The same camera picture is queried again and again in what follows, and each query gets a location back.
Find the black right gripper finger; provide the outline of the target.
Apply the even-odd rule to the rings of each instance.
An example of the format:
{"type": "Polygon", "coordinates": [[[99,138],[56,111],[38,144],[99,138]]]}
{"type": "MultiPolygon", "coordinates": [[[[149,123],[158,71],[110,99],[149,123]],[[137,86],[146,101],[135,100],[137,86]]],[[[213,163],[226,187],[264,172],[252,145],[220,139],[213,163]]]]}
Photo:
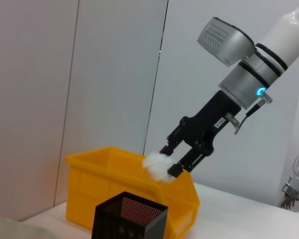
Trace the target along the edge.
{"type": "Polygon", "coordinates": [[[177,146],[183,141],[183,135],[180,125],[166,138],[167,145],[165,145],[159,152],[167,156],[171,156],[177,146]]]}
{"type": "Polygon", "coordinates": [[[193,147],[186,155],[184,155],[176,164],[173,164],[167,173],[177,178],[184,170],[191,172],[204,158],[202,144],[193,147]]]}

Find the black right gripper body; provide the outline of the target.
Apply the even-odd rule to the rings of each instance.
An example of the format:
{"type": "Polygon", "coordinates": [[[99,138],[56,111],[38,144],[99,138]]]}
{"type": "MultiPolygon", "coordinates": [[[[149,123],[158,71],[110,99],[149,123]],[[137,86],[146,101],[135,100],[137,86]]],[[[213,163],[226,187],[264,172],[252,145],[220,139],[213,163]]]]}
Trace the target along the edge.
{"type": "Polygon", "coordinates": [[[226,114],[236,115],[241,107],[223,91],[218,91],[193,117],[180,121],[183,141],[192,147],[186,157],[209,156],[213,153],[213,139],[228,123],[226,114]]]}

